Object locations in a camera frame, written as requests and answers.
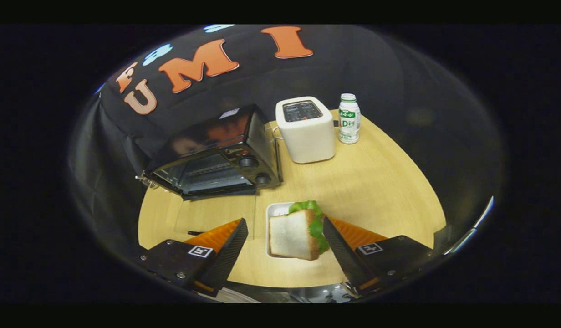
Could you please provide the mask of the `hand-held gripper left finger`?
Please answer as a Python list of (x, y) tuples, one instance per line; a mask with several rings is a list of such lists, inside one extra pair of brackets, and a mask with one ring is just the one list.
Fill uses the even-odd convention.
[(137, 264), (177, 288), (216, 297), (248, 235), (247, 222), (241, 218), (186, 241), (162, 241), (138, 255)]

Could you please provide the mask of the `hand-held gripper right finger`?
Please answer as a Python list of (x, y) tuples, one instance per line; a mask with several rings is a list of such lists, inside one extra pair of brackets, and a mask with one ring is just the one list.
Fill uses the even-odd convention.
[(346, 285), (359, 296), (385, 291), (424, 272), (438, 256), (405, 235), (384, 237), (331, 217), (325, 218), (323, 228)]

